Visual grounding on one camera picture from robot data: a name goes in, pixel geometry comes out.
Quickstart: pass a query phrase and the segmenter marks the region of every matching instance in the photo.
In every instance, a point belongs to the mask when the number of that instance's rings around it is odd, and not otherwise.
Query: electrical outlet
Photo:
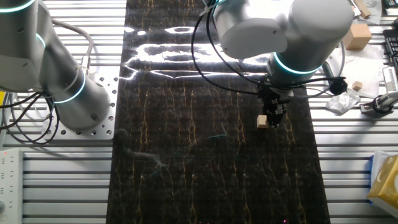
[[[0,224],[22,224],[23,161],[19,149],[0,151]]]

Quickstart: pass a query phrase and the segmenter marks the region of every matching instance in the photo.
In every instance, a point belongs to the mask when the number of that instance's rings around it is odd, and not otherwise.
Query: perforated metal plate
[[[55,140],[105,140],[112,139],[114,134],[114,119],[116,112],[117,94],[118,94],[118,83],[119,83],[119,73],[115,71],[109,71],[108,73],[91,73],[89,77],[95,82],[101,84],[111,99],[111,106],[109,107],[108,114],[105,118],[96,126],[81,130],[74,131],[67,128],[65,125],[60,123],[58,131],[54,137]],[[45,139],[50,139],[55,131],[56,122],[52,122],[50,131],[47,132]],[[43,123],[42,134],[47,130],[49,126],[49,121]]]

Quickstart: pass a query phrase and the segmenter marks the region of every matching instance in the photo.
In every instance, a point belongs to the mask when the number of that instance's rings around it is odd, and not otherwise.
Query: small wooden cube
[[[358,81],[354,82],[354,84],[352,86],[352,89],[355,90],[355,91],[361,90],[362,89],[362,83],[358,82]]]
[[[366,7],[365,3],[362,0],[354,0],[355,4],[358,6],[361,11],[361,16],[363,18],[368,18],[371,15],[371,11],[369,11],[368,7]]]
[[[268,128],[267,116],[266,115],[259,115],[257,117],[257,128]]]
[[[347,50],[362,50],[372,39],[372,33],[367,24],[352,24],[343,38]]]

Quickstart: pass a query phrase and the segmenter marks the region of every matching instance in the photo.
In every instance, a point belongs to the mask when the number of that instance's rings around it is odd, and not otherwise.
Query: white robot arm
[[[280,123],[292,89],[309,81],[324,65],[354,18],[347,0],[224,0],[215,4],[214,23],[226,55],[244,59],[271,53],[267,82],[273,87],[258,84],[270,126]],[[341,79],[331,87],[339,95],[346,83]]]
[[[42,0],[1,0],[0,30],[0,90],[46,92],[60,121],[74,130],[106,116],[107,92],[62,44]]]

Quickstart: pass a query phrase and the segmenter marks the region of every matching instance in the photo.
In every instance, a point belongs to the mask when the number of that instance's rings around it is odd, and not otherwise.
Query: black marble surface
[[[127,1],[107,223],[330,223],[308,101],[258,130],[262,102],[209,85],[192,64],[202,10],[199,0]],[[256,90],[216,57],[204,25],[197,42],[209,78]],[[240,63],[254,73],[266,60]]]

